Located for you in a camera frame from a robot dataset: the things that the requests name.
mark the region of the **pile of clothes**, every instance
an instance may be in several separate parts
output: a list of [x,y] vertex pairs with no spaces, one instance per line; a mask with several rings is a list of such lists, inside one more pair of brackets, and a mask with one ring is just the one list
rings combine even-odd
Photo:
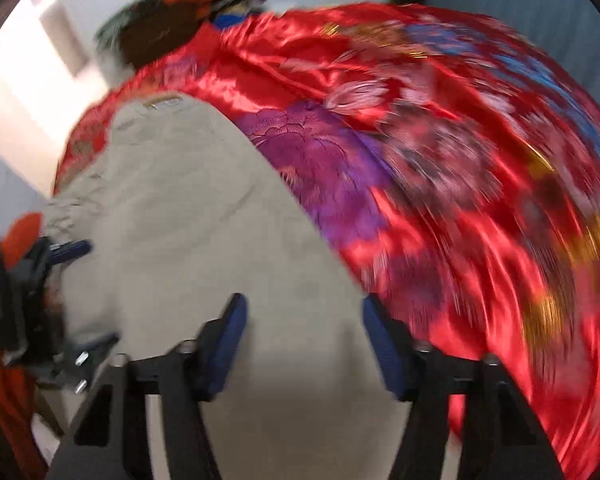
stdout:
[[556,62],[493,18],[419,5],[205,23],[86,111],[56,189],[123,105],[165,91],[233,121],[416,338],[498,355],[568,479],[600,464],[600,108]]
[[112,52],[135,70],[187,43],[200,24],[235,25],[265,0],[137,0],[112,16],[96,33],[100,52]]

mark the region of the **beige fabric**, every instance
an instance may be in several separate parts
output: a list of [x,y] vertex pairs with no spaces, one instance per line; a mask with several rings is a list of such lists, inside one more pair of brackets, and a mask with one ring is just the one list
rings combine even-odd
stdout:
[[[232,292],[248,297],[227,389],[203,407],[226,480],[386,478],[407,407],[382,387],[362,292],[213,107],[187,96],[125,106],[108,150],[47,224],[63,241],[94,241],[62,277],[69,326],[113,317],[133,358],[192,337]],[[157,479],[168,478],[154,459]]]

